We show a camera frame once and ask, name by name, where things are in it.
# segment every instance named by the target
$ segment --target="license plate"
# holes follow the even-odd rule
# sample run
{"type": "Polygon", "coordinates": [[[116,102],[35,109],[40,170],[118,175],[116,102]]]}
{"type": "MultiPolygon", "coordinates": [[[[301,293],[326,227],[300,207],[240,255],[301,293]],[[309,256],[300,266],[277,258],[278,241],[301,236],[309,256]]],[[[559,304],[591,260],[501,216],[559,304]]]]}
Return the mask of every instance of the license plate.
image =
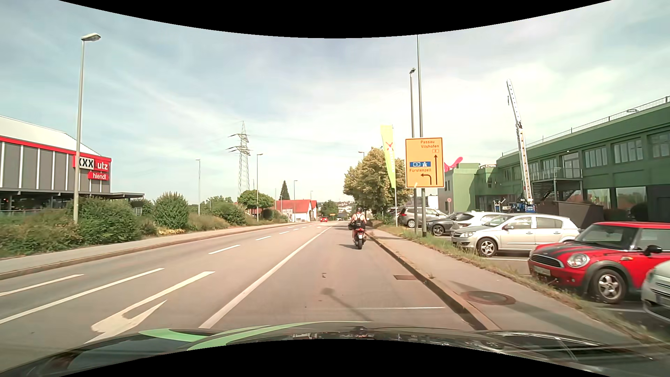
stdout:
{"type": "Polygon", "coordinates": [[[551,276],[551,271],[549,271],[546,268],[538,267],[538,266],[533,266],[533,270],[537,272],[538,274],[542,274],[544,276],[551,276]]]}

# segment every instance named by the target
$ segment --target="road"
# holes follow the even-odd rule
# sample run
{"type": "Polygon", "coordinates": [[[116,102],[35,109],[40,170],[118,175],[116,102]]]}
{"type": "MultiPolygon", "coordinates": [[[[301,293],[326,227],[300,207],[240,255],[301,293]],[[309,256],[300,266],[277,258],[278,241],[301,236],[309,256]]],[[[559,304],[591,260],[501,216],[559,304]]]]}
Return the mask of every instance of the road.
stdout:
{"type": "Polygon", "coordinates": [[[374,242],[299,223],[0,280],[0,370],[120,333],[300,321],[470,330],[374,242]]]}

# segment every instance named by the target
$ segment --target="car wheel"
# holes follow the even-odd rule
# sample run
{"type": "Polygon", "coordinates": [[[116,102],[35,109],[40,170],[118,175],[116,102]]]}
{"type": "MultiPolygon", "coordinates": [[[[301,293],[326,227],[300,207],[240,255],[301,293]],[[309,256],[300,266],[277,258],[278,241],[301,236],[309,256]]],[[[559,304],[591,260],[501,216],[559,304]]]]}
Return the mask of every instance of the car wheel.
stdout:
{"type": "Polygon", "coordinates": [[[443,235],[444,234],[444,227],[442,225],[435,225],[433,227],[433,235],[443,235]]]}
{"type": "Polygon", "coordinates": [[[597,301],[606,304],[618,304],[624,300],[628,284],[626,280],[614,270],[603,268],[591,280],[591,293],[597,301]]]}
{"type": "Polygon", "coordinates": [[[498,246],[496,242],[490,238],[482,238],[477,241],[477,252],[481,256],[490,257],[496,255],[498,246]]]}

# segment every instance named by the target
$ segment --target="drain grate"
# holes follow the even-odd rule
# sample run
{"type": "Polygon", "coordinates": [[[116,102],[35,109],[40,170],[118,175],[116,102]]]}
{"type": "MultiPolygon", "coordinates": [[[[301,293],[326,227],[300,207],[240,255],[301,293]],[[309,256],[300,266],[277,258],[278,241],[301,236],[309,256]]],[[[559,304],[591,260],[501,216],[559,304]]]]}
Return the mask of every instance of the drain grate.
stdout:
{"type": "Polygon", "coordinates": [[[414,275],[393,275],[396,280],[417,280],[414,275]]]}

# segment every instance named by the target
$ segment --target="white car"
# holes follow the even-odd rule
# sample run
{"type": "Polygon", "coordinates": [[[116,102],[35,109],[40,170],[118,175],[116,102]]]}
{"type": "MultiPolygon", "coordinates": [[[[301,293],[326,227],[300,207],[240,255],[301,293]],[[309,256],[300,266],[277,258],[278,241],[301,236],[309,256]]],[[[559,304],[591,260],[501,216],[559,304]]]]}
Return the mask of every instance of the white car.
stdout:
{"type": "Polygon", "coordinates": [[[477,212],[477,211],[471,211],[471,212],[466,212],[469,215],[472,215],[471,219],[467,219],[465,221],[454,221],[454,224],[452,225],[452,233],[459,230],[463,229],[465,227],[478,227],[481,226],[483,223],[491,221],[494,217],[498,217],[501,215],[505,215],[504,213],[500,212],[477,212]]]}
{"type": "Polygon", "coordinates": [[[657,264],[647,272],[640,295],[645,312],[670,322],[670,260],[657,264]]]}

